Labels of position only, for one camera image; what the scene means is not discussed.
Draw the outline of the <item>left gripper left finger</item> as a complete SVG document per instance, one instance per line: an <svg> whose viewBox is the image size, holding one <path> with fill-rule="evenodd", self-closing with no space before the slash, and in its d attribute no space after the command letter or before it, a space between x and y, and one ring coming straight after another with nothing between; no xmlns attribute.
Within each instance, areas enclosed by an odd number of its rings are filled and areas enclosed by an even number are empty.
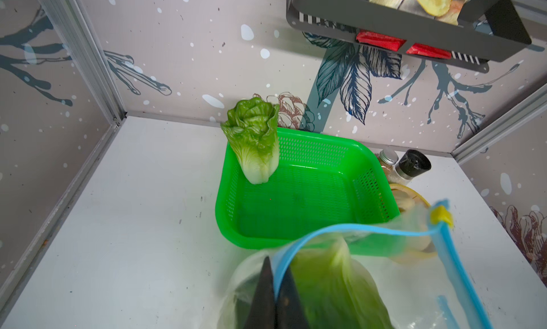
<svg viewBox="0 0 547 329"><path fill-rule="evenodd" d="M274 329L276 327L276 299L271 261L264 259L259 282L254 292L244 329Z"/></svg>

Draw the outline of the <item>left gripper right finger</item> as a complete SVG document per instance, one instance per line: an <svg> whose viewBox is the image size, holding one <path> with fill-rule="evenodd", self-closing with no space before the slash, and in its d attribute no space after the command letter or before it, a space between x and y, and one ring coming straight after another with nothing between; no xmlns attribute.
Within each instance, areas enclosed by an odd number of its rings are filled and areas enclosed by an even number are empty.
<svg viewBox="0 0 547 329"><path fill-rule="evenodd" d="M276 328L309 329L299 293L290 269L283 276L276 301Z"/></svg>

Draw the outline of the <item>clear zipper bag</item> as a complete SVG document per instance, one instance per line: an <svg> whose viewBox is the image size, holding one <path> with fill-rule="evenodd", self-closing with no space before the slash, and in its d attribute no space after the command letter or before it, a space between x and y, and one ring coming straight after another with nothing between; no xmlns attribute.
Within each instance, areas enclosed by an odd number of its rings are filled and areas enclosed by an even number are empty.
<svg viewBox="0 0 547 329"><path fill-rule="evenodd" d="M245 259L229 282L219 312L212 318L213 328L223 312L231 309L234 290L260 270L262 259L273 259L274 287L279 289L284 272L302 249L325 248L342 238L350 255L373 277L392 322L392 328L490 328L491 322L467 276L454 247L450 229L452 215L447 201L430 205L424 211L428 230L409 232L394 224L337 224L311 232L278 249L265 249ZM403 252L403 237L430 236L437 255L410 265L391 257Z"/></svg>

